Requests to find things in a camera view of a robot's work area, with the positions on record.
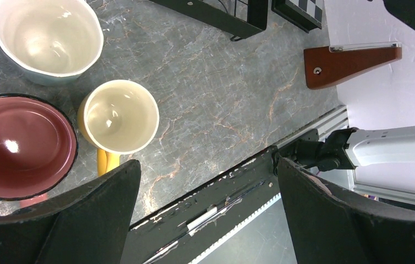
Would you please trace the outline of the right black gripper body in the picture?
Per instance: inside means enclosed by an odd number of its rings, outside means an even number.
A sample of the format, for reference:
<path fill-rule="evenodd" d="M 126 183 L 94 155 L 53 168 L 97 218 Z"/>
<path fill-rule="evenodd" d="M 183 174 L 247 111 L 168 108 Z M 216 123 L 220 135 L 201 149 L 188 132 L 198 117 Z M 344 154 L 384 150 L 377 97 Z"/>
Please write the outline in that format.
<path fill-rule="evenodd" d="M 415 30 L 415 0 L 383 0 L 385 9 Z"/>

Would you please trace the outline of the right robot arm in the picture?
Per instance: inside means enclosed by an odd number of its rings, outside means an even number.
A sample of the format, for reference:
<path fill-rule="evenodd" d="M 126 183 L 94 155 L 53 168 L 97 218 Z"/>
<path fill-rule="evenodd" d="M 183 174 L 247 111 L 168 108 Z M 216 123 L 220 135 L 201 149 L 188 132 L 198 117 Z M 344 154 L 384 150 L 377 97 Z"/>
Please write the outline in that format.
<path fill-rule="evenodd" d="M 415 1 L 385 1 L 385 9 L 399 21 L 415 30 Z M 307 87 L 320 90 L 402 58 L 397 42 L 369 45 L 335 45 L 308 48 L 303 51 Z M 348 170 L 381 163 L 415 162 L 415 126 L 364 130 L 335 130 L 325 139 L 317 139 L 313 129 L 308 137 L 277 149 L 274 167 L 289 158 L 304 168 L 320 171 Z"/>

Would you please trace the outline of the pink speckled mug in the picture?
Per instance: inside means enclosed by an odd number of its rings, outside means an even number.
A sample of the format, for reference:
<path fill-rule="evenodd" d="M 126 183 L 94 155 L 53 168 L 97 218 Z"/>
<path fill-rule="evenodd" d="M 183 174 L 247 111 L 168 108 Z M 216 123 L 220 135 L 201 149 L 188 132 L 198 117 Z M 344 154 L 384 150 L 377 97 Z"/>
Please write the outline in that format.
<path fill-rule="evenodd" d="M 0 201 L 52 190 L 69 174 L 78 153 L 78 136 L 63 111 L 36 96 L 0 94 Z"/>

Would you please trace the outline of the light blue faceted mug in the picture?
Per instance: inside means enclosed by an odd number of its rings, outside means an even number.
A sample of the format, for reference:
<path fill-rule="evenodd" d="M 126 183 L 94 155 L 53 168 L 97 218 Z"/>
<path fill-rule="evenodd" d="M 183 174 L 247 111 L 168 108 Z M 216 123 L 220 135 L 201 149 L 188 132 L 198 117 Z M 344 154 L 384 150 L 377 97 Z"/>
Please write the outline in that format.
<path fill-rule="evenodd" d="M 0 49 L 35 84 L 73 82 L 97 62 L 103 43 L 86 1 L 0 1 Z"/>

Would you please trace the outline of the yellow mug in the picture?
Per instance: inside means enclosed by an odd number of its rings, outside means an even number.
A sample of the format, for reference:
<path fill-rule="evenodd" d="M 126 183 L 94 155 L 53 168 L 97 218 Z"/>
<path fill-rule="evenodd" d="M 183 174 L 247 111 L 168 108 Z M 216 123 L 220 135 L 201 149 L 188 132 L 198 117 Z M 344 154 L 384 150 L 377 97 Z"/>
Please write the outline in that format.
<path fill-rule="evenodd" d="M 152 94 L 130 80 L 105 82 L 81 102 L 78 128 L 97 149 L 97 174 L 120 165 L 120 156 L 144 149 L 159 127 L 159 109 Z"/>

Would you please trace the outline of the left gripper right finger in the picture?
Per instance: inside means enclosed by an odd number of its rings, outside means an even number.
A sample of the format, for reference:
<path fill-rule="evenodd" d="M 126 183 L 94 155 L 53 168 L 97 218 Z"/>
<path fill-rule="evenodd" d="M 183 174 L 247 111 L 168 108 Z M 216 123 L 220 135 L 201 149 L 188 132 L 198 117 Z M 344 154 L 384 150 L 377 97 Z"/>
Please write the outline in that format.
<path fill-rule="evenodd" d="M 415 263 L 415 211 L 374 201 L 279 157 L 298 263 Z"/>

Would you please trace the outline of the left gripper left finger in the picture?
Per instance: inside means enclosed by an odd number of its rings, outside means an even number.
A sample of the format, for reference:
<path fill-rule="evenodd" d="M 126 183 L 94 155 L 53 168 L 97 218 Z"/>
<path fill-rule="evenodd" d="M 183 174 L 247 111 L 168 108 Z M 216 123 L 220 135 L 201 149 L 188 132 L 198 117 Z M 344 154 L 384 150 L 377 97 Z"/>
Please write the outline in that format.
<path fill-rule="evenodd" d="M 141 181 L 132 159 L 44 202 L 0 216 L 0 263 L 119 263 Z"/>

